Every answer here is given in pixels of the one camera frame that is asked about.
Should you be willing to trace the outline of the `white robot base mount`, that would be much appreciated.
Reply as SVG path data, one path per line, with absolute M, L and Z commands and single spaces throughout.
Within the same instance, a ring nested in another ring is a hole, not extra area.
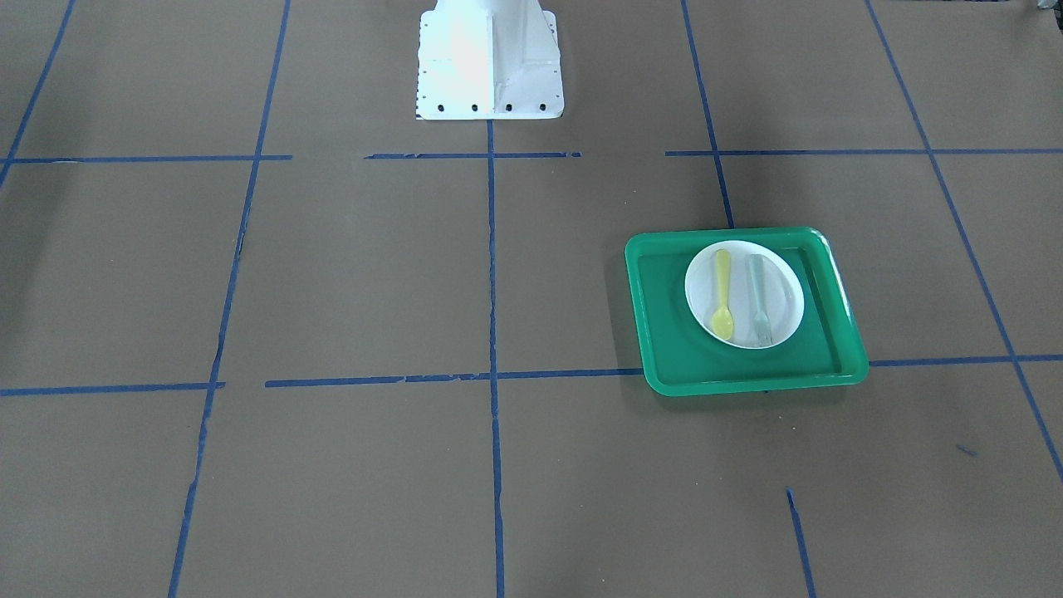
M 417 119 L 562 117 L 557 19 L 538 1 L 437 1 L 419 25 Z

